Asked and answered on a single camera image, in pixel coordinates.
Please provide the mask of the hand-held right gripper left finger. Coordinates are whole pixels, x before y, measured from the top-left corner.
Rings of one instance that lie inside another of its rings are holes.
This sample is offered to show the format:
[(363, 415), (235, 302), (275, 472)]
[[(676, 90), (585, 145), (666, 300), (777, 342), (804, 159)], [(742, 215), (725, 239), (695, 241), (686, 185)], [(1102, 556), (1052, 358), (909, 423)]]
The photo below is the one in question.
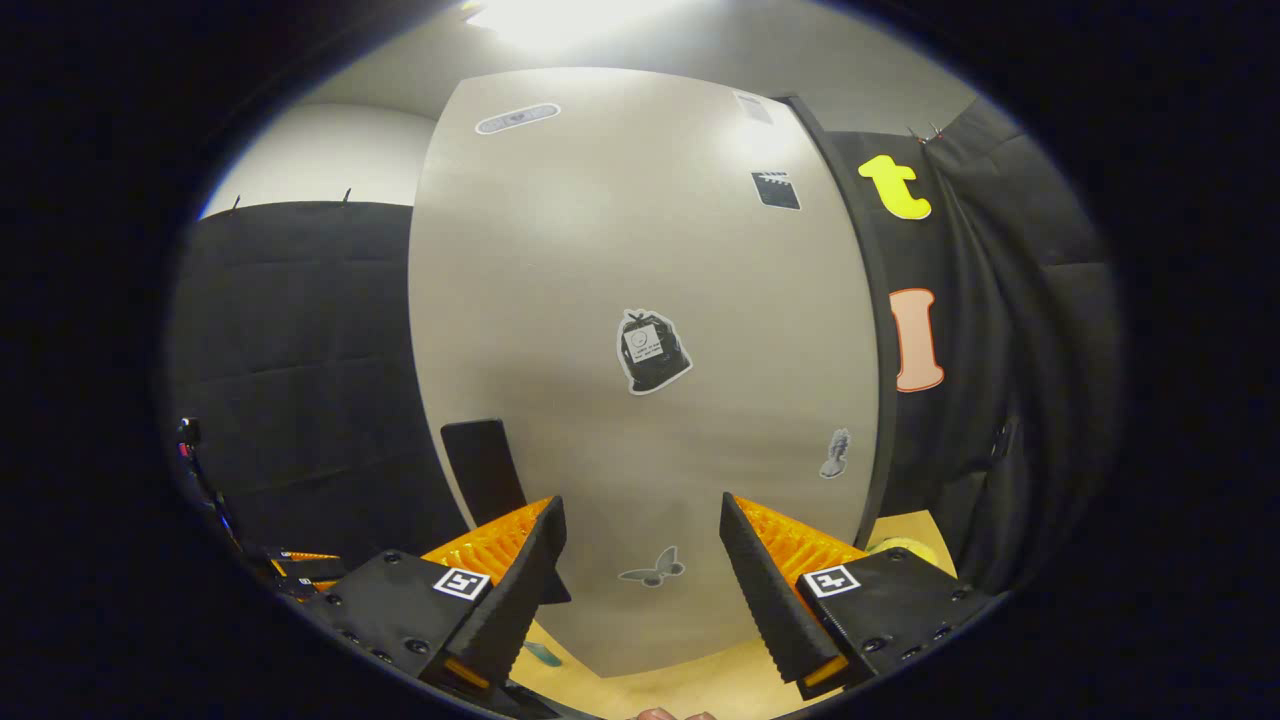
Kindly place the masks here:
[(489, 700), (508, 682), (566, 536), (563, 500), (550, 496), (430, 553), (384, 550), (300, 610), (402, 676)]

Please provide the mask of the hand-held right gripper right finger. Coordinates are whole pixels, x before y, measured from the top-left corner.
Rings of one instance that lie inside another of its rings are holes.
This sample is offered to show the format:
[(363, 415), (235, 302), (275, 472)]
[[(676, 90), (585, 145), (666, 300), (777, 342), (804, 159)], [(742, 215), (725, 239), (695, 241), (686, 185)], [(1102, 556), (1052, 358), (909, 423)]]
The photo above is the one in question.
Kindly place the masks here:
[(732, 493), (719, 538), (781, 679), (804, 700), (920, 661), (991, 603), (910, 548), (869, 553)]

